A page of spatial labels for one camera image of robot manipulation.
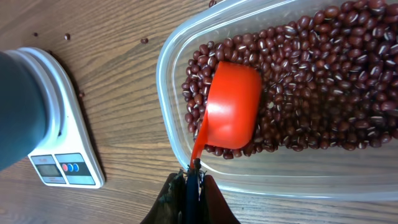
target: wooden table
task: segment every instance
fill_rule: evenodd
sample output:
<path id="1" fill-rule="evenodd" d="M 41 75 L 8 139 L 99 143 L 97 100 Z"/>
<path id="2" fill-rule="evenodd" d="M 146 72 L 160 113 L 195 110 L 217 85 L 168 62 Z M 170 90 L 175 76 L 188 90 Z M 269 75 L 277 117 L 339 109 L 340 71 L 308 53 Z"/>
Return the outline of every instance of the wooden table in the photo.
<path id="1" fill-rule="evenodd" d="M 107 183 L 99 190 L 47 187 L 24 159 L 0 173 L 0 223 L 139 223 L 145 217 L 168 174 L 180 168 L 157 97 L 157 58 L 170 33 L 207 7 L 202 0 L 2 1 L 0 50 L 51 50 L 85 92 Z M 148 44 L 140 43 L 143 37 Z M 398 222 L 398 202 L 224 196 L 242 223 Z"/>

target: white digital scale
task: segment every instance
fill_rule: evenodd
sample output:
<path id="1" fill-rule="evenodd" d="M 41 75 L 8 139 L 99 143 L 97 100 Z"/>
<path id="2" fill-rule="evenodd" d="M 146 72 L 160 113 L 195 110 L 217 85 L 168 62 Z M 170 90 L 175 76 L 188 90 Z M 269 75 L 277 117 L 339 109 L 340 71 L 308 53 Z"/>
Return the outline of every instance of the white digital scale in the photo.
<path id="1" fill-rule="evenodd" d="M 72 83 L 47 52 L 23 47 L 6 54 L 36 80 L 46 107 L 47 132 L 28 155 L 45 185 L 97 189 L 104 175 L 90 143 Z"/>

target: pile of red beans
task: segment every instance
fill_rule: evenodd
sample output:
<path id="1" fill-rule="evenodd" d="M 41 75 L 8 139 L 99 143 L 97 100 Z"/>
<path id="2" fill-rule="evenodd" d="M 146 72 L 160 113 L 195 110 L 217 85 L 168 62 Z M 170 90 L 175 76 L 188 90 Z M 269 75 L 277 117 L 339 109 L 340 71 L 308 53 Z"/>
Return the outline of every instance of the pile of red beans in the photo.
<path id="1" fill-rule="evenodd" d="M 348 1 L 287 25 L 199 46 L 182 84 L 188 131 L 197 135 L 218 62 L 254 67 L 262 99 L 251 142 L 206 146 L 225 159 L 279 146 L 302 151 L 381 147 L 398 138 L 398 4 Z"/>

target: red scoop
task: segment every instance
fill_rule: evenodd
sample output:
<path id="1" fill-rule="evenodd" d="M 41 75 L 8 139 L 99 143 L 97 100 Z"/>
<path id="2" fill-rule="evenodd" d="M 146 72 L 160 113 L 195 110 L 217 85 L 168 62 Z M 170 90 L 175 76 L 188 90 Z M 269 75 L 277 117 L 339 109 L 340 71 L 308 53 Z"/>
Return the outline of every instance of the red scoop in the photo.
<path id="1" fill-rule="evenodd" d="M 261 77 L 247 66 L 220 62 L 191 156 L 200 158 L 205 144 L 240 149 L 252 137 L 261 96 Z"/>

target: clear plastic bin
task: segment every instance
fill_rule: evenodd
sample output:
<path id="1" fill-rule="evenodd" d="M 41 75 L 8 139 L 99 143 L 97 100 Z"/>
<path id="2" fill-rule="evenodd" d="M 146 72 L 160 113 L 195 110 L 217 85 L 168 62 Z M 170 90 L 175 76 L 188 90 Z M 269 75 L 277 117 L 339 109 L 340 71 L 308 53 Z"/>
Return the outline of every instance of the clear plastic bin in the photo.
<path id="1" fill-rule="evenodd" d="M 245 32 L 286 24 L 344 1 L 223 1 L 180 25 L 167 39 L 157 64 L 157 90 L 173 152 L 186 168 L 193 148 L 184 121 L 186 102 L 181 84 L 188 59 L 200 44 L 223 41 Z M 251 157 L 224 160 L 203 152 L 204 169 L 224 190 L 284 197 L 338 200 L 397 200 L 398 141 L 382 148 L 346 151 L 284 147 Z"/>

